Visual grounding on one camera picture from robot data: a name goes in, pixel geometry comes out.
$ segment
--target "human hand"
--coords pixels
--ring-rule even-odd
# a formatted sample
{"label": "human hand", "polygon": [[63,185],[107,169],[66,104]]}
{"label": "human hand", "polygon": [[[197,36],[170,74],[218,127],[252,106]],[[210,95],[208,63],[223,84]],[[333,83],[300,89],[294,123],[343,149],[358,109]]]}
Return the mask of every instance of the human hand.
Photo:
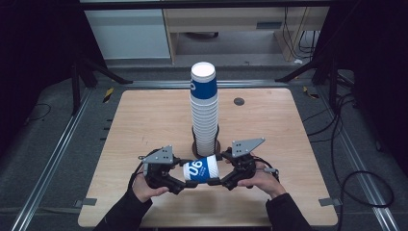
{"label": "human hand", "polygon": [[159,196],[163,193],[168,192],[168,187],[160,187],[158,189],[150,188],[147,185],[146,180],[144,179],[144,175],[141,172],[136,176],[135,181],[133,182],[132,189],[133,193],[141,203],[146,202],[153,196]]}
{"label": "human hand", "polygon": [[283,188],[283,186],[276,180],[276,178],[272,174],[263,171],[263,169],[267,167],[264,163],[255,162],[255,165],[257,168],[255,175],[250,179],[239,181],[239,187],[256,186],[260,190],[269,194],[272,199],[278,195],[286,193],[285,188]]}

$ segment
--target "aluminum rail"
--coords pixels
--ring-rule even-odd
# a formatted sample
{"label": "aluminum rail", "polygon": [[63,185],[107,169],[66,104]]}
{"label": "aluminum rail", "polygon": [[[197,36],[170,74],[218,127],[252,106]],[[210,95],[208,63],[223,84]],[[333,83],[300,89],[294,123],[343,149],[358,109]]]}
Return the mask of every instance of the aluminum rail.
{"label": "aluminum rail", "polygon": [[44,168],[44,171],[42,172],[39,180],[36,183],[36,186],[34,187],[29,198],[15,218],[14,224],[11,229],[12,231],[22,231],[27,229],[34,213],[37,210],[39,203],[42,200],[42,197],[45,194],[45,191],[47,190],[49,183],[51,182],[55,171],[57,170],[60,160],[64,155],[64,152],[69,144],[69,141],[72,138],[78,122],[81,119],[85,108],[87,107],[89,96],[91,93],[92,89],[86,89],[86,91],[84,92],[84,96],[82,98],[82,106],[79,108],[77,114],[73,115],[67,123],[56,148],[54,149],[47,165]]}
{"label": "aluminum rail", "polygon": [[201,9],[201,8],[283,8],[283,7],[330,7],[356,0],[175,0],[141,2],[60,3],[62,10],[150,10],[150,9]]}
{"label": "aluminum rail", "polygon": [[[324,92],[318,88],[319,95],[324,95]],[[330,108],[329,103],[325,97],[322,97],[323,103],[327,108]],[[333,112],[329,111],[332,118],[334,117]],[[364,164],[363,160],[360,158],[360,155],[356,148],[354,147],[350,136],[346,132],[345,129],[341,129],[340,131],[340,140],[342,146],[345,149],[345,153],[347,155],[348,160],[350,161],[354,170],[368,170],[366,165]],[[357,179],[360,182],[360,185],[367,197],[367,200],[371,204],[385,204],[386,201],[384,200],[383,195],[381,194],[380,190],[378,189],[377,185],[375,184],[373,178],[370,175],[357,175]],[[381,225],[382,230],[393,230],[399,231],[399,227],[396,224],[396,221],[391,214],[389,208],[372,208],[374,211],[375,216],[378,219],[379,224]]]}
{"label": "aluminum rail", "polygon": [[[290,83],[276,83],[274,80],[217,80],[220,89],[233,88],[270,88],[286,87]],[[133,84],[123,85],[124,88],[132,89],[189,89],[190,81],[134,81]]]}

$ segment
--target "black sleeve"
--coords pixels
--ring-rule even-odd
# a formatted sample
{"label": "black sleeve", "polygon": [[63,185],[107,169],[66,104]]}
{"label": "black sleeve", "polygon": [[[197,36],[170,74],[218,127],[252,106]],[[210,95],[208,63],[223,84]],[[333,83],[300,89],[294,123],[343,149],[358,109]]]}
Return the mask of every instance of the black sleeve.
{"label": "black sleeve", "polygon": [[138,230],[141,219],[152,205],[152,200],[141,203],[133,191],[125,195],[111,208],[104,218],[96,225],[94,231],[132,231]]}
{"label": "black sleeve", "polygon": [[273,231],[312,230],[288,193],[268,200],[267,211]]}

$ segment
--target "wooden tabletop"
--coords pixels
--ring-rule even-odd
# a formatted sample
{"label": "wooden tabletop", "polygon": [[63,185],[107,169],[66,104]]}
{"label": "wooden tabletop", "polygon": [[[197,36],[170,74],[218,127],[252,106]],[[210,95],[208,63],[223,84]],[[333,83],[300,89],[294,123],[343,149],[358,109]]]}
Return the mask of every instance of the wooden tabletop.
{"label": "wooden tabletop", "polygon": [[[234,99],[241,97],[244,105]],[[321,207],[329,197],[315,155],[309,144],[292,94],[287,89],[219,89],[219,134],[221,150],[232,141],[264,137],[254,153],[279,169],[280,181],[311,225],[337,223],[333,206]],[[139,156],[171,144],[182,159],[191,152],[190,90],[128,90],[120,100],[115,118],[96,167],[79,224],[95,226],[126,192]],[[218,162],[222,178],[232,171]],[[181,167],[170,172],[185,181]],[[141,227],[270,226],[265,203],[268,196],[257,188],[199,185],[178,195],[153,197],[153,206]]]}

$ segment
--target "tripod leg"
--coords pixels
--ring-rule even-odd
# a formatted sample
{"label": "tripod leg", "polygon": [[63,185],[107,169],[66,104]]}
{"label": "tripod leg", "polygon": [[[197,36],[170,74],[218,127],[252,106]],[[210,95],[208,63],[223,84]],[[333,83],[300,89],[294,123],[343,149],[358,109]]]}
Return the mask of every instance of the tripod leg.
{"label": "tripod leg", "polygon": [[79,76],[84,81],[85,86],[87,86],[87,88],[95,88],[98,81],[96,80],[96,77],[93,75],[90,68],[88,68],[84,63],[79,62],[77,63],[77,69],[79,72]]}
{"label": "tripod leg", "polygon": [[133,81],[125,80],[125,79],[123,79],[123,78],[121,78],[121,77],[119,77],[119,76],[113,74],[109,69],[104,68],[104,67],[102,67],[102,66],[100,66],[100,65],[98,65],[98,64],[95,64],[94,62],[92,62],[92,61],[89,60],[89,59],[82,59],[82,63],[83,63],[84,65],[87,65],[87,66],[89,66],[89,67],[91,67],[91,68],[93,68],[93,69],[95,69],[95,70],[101,72],[102,74],[104,74],[104,75],[108,76],[109,78],[115,80],[116,82],[118,82],[118,83],[121,84],[121,85],[124,85],[124,84],[133,84]]}
{"label": "tripod leg", "polygon": [[337,110],[336,109],[337,72],[338,72],[337,62],[335,59],[333,59],[330,72],[329,105],[334,110]]}
{"label": "tripod leg", "polygon": [[297,76],[299,76],[300,74],[312,69],[312,68],[317,68],[323,61],[323,55],[318,56],[315,59],[312,59],[310,62],[308,62],[307,64],[301,66],[300,68],[296,69],[294,72],[290,73],[289,75],[280,78],[280,79],[276,79],[275,82],[282,82],[282,83],[287,83],[289,81],[291,81],[292,79],[296,78]]}
{"label": "tripod leg", "polygon": [[71,67],[71,78],[72,78],[72,96],[74,107],[72,109],[72,115],[78,112],[79,106],[81,105],[81,93],[79,90],[79,75],[77,73],[76,64]]}

